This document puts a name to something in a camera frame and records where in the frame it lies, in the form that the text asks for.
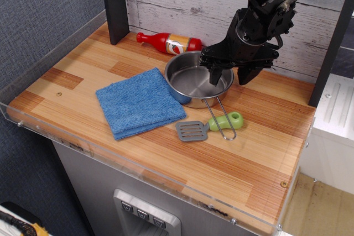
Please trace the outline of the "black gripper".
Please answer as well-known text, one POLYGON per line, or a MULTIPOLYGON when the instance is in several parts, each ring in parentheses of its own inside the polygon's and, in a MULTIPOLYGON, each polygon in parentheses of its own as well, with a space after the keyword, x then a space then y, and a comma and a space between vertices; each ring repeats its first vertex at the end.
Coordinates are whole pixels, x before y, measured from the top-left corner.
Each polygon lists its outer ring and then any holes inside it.
POLYGON ((238 83, 243 86, 253 80, 263 69, 273 66, 279 57, 279 44, 265 42, 255 45, 246 36, 227 36, 220 43, 202 49, 200 65, 208 68, 209 82, 216 86, 223 69, 238 67, 238 83))

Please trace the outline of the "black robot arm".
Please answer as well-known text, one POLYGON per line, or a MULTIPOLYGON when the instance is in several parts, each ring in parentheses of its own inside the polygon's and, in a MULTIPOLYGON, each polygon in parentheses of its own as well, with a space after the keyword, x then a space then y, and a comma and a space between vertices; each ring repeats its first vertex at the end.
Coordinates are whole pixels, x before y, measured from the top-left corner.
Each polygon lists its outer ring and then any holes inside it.
POLYGON ((247 0, 237 10, 226 37, 203 48, 200 65, 207 67, 210 84, 217 85, 222 71, 236 67, 238 82, 245 85, 269 69, 283 46, 281 36, 293 27, 297 0, 247 0))

